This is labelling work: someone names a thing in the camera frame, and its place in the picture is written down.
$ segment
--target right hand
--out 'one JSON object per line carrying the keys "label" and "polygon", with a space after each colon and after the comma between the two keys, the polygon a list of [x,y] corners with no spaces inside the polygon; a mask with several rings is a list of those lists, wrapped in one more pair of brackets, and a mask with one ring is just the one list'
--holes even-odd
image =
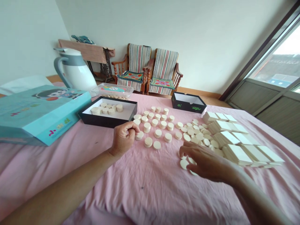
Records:
{"label": "right hand", "polygon": [[112,147],[109,149],[109,153],[117,157],[122,156],[131,148],[134,142],[134,137],[139,132],[140,128],[133,121],[126,122],[115,127]]}
{"label": "right hand", "polygon": [[180,147],[179,155],[188,155],[197,163],[189,164],[187,169],[214,182],[224,182],[232,186],[236,182],[236,174],[241,171],[236,164],[217,155],[210,148],[193,142],[185,141]]}

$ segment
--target striped chair cover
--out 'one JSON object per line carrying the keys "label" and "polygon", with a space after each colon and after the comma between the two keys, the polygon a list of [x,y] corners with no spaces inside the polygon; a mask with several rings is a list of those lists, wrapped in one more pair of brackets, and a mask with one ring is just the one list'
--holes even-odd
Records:
{"label": "striped chair cover", "polygon": [[[178,59],[178,55],[179,55],[178,52],[168,51],[168,50],[158,48],[156,53],[156,60],[155,60],[152,79],[160,78],[172,82],[172,76]],[[172,89],[157,87],[150,84],[149,92],[170,95]]]}
{"label": "striped chair cover", "polygon": [[[151,56],[151,47],[145,45],[129,45],[129,71],[143,73],[143,67],[147,66]],[[118,85],[130,86],[134,90],[141,90],[141,83],[118,79]]]}

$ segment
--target white wall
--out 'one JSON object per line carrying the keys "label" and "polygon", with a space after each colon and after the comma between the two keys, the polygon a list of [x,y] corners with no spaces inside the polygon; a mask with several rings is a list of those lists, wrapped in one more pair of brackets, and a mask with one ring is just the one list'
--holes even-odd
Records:
{"label": "white wall", "polygon": [[56,0],[68,34],[179,52],[180,86],[223,93],[296,0]]}
{"label": "white wall", "polygon": [[0,85],[33,75],[57,74],[53,50],[59,38],[69,39],[55,0],[0,2]]}

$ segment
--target black gift box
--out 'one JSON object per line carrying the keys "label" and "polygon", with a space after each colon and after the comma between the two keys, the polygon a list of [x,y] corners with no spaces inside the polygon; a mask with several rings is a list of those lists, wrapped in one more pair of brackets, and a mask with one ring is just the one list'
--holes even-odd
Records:
{"label": "black gift box", "polygon": [[172,95],[172,105],[175,109],[181,109],[194,113],[203,113],[206,108],[204,101],[197,95],[174,92]]}
{"label": "black gift box", "polygon": [[[92,115],[91,108],[99,107],[102,102],[106,102],[107,104],[111,104],[111,105],[122,104],[123,112],[116,111],[114,115],[103,114],[103,113],[101,113],[100,116]],[[137,113],[137,111],[138,111],[137,102],[115,99],[115,98],[108,98],[108,97],[99,97],[91,104],[89,104],[87,107],[85,107],[83,110],[78,112],[78,115],[80,116],[80,118],[85,124],[114,128],[128,121],[132,121],[133,116]]]}

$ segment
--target clear plastic box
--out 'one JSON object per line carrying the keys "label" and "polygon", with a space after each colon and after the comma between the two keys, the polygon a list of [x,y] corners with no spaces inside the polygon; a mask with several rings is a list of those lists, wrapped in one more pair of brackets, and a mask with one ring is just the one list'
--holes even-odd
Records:
{"label": "clear plastic box", "polygon": [[128,100],[130,99],[133,90],[133,87],[102,83],[93,88],[91,91],[96,95],[101,95],[104,97]]}

